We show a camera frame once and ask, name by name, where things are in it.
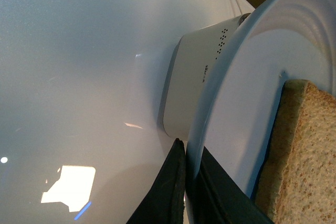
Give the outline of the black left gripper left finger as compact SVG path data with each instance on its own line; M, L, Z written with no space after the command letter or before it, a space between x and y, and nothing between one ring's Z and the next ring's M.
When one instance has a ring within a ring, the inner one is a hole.
M183 223L185 177L184 143L176 139L152 187L127 223Z

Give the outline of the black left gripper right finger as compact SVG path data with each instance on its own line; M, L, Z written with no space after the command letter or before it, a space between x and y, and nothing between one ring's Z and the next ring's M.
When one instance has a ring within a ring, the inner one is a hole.
M273 223L203 149L199 171L187 164L187 208L190 223Z

